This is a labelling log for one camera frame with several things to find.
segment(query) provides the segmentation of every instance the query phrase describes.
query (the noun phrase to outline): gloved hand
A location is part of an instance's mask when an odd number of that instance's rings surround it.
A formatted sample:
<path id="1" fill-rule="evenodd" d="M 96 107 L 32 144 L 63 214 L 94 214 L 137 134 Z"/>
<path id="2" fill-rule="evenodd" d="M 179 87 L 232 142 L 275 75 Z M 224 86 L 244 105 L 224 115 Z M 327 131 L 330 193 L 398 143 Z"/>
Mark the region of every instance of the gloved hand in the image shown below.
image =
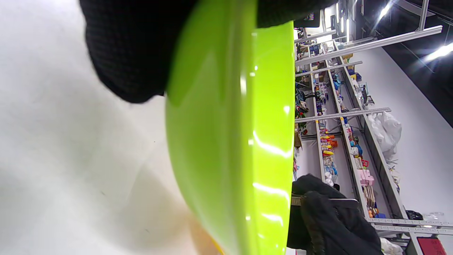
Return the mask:
<path id="1" fill-rule="evenodd" d="M 335 2 L 258 0 L 257 27 L 300 19 Z M 80 0 L 87 22 L 88 51 L 100 81 L 130 103 L 163 95 L 179 34 L 197 3 L 198 0 Z"/>
<path id="2" fill-rule="evenodd" d="M 293 182 L 293 194 L 302 199 L 301 206 L 291 206 L 289 248 L 317 255 L 382 254 L 379 236 L 359 210 L 329 200 L 343 194 L 312 175 Z"/>

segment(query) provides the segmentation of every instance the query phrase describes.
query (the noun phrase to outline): metal beam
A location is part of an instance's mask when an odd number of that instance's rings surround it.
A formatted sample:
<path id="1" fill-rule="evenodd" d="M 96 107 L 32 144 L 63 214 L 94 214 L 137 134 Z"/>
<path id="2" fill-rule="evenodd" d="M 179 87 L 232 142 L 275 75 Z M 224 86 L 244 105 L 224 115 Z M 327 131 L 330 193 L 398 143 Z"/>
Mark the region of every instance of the metal beam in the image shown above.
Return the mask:
<path id="1" fill-rule="evenodd" d="M 322 33 L 319 33 L 319 34 L 307 36 L 306 38 L 300 38 L 300 39 L 294 40 L 294 43 L 306 42 L 306 41 L 313 40 L 313 39 L 316 39 L 316 38 L 319 38 L 319 37 L 322 37 L 322 36 L 336 34 L 336 33 L 337 33 L 337 31 L 335 29 L 333 29 L 333 30 L 330 30 L 330 31 L 327 31 L 327 32 L 322 32 Z"/>
<path id="2" fill-rule="evenodd" d="M 346 49 L 333 51 L 333 52 L 330 52 L 327 54 L 314 56 L 309 59 L 298 60 L 298 61 L 296 61 L 296 66 L 302 66 L 302 65 L 305 65 L 308 63 L 313 63 L 313 62 L 323 61 L 325 59 L 331 59 L 331 58 L 335 58 L 335 57 L 339 57 L 339 56 L 344 56 L 344 55 L 352 54 L 355 52 L 364 51 L 367 49 L 374 49 L 377 47 L 382 47 L 382 46 L 386 46 L 386 45 L 390 45 L 390 44 L 405 42 L 407 40 L 417 39 L 417 38 L 425 37 L 428 35 L 438 34 L 441 32 L 442 32 L 442 26 L 435 26 L 432 28 L 424 29 L 423 31 L 415 31 L 415 32 L 407 33 L 407 34 L 400 34 L 400 35 L 393 36 L 390 38 L 385 38 L 382 40 L 377 40 L 374 42 L 369 42 L 366 44 L 361 44 L 361 45 L 357 45 L 357 46 L 353 46 L 353 47 L 348 47 Z"/>
<path id="3" fill-rule="evenodd" d="M 426 15 L 428 13 L 428 4 L 429 4 L 429 0 L 423 0 L 422 13 L 420 15 L 420 24 L 419 24 L 419 28 L 417 29 L 417 31 L 424 30 L 424 25 L 426 23 Z"/>
<path id="4" fill-rule="evenodd" d="M 437 234 L 437 235 L 453 235 L 453 230 L 447 229 L 433 229 L 433 228 L 412 228 L 412 227 L 397 227 L 397 226 L 373 226 L 379 236 L 384 236 L 384 234 L 380 234 L 380 232 L 384 232 L 386 235 L 389 232 L 395 233 L 420 233 L 420 234 Z"/>
<path id="5" fill-rule="evenodd" d="M 375 224 L 453 227 L 453 222 L 414 221 L 414 220 L 395 220 L 395 219 L 377 219 L 377 218 L 367 218 L 366 220 L 370 223 L 375 223 Z"/>
<path id="6" fill-rule="evenodd" d="M 347 63 L 347 64 L 329 66 L 329 67 L 323 68 L 323 69 L 318 69 L 318 70 L 309 71 L 309 72 L 305 72 L 305 73 L 301 73 L 301 74 L 296 74 L 296 77 L 305 76 L 305 75 L 309 75 L 309 74 L 316 74 L 316 73 L 324 72 L 324 71 L 331 70 L 331 69 L 348 67 L 348 66 L 351 66 L 351 65 L 362 64 L 362 63 L 363 63 L 363 61 L 356 61 L 356 62 L 351 62 L 351 63 Z"/>
<path id="7" fill-rule="evenodd" d="M 350 116 L 357 116 L 357 115 L 362 115 L 362 114 L 381 113 L 381 112 L 391 112 L 391 109 L 386 107 L 386 108 L 376 108 L 376 109 L 371 109 L 371 110 L 353 111 L 353 112 L 347 112 L 347 113 L 335 113 L 335 114 L 328 114 L 328 115 L 322 115 L 322 116 L 297 118 L 294 120 L 294 122 L 301 123 L 301 122 L 309 122 L 309 121 L 315 121 L 315 120 L 350 117 Z"/>

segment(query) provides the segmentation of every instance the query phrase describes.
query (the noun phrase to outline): green plastic bowl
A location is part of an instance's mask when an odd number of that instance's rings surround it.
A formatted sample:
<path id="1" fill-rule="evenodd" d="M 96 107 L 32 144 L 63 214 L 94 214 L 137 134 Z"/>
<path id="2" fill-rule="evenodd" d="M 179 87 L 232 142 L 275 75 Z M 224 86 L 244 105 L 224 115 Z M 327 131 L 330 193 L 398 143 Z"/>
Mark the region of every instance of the green plastic bowl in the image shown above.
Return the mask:
<path id="1" fill-rule="evenodd" d="M 292 22 L 201 1 L 174 57 L 166 126 L 179 188 L 228 255 L 284 254 L 294 146 Z"/>

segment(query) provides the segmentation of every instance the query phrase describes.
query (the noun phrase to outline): black sleeve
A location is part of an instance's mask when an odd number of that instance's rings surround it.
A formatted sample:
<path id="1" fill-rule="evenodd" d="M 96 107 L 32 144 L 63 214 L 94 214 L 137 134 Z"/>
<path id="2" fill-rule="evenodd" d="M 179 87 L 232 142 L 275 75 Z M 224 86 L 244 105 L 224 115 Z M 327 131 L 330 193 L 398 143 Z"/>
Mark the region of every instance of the black sleeve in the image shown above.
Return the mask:
<path id="1" fill-rule="evenodd" d="M 163 94 L 178 36 L 197 1 L 80 0 L 88 52 L 101 82 L 131 103 Z M 258 26 L 283 24 L 332 3 L 260 0 Z"/>

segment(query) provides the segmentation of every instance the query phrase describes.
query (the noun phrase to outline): white surface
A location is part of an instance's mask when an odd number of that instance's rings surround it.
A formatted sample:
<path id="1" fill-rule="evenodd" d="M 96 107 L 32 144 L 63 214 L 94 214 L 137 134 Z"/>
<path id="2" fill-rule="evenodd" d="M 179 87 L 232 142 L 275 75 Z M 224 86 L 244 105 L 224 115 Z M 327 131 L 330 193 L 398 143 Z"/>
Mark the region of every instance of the white surface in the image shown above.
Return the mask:
<path id="1" fill-rule="evenodd" d="M 448 148 L 453 144 L 453 129 L 382 48 L 355 53 L 351 61 L 358 60 L 363 64 L 356 66 L 356 72 L 367 82 L 376 107 L 390 107 L 403 126 L 396 169 L 404 206 L 420 213 L 444 212 L 446 220 L 452 221 Z M 447 253 L 453 253 L 453 238 L 440 239 Z"/>
<path id="2" fill-rule="evenodd" d="M 215 254 L 171 171 L 164 99 L 99 83 L 78 1 L 2 1 L 0 22 L 0 254 Z"/>

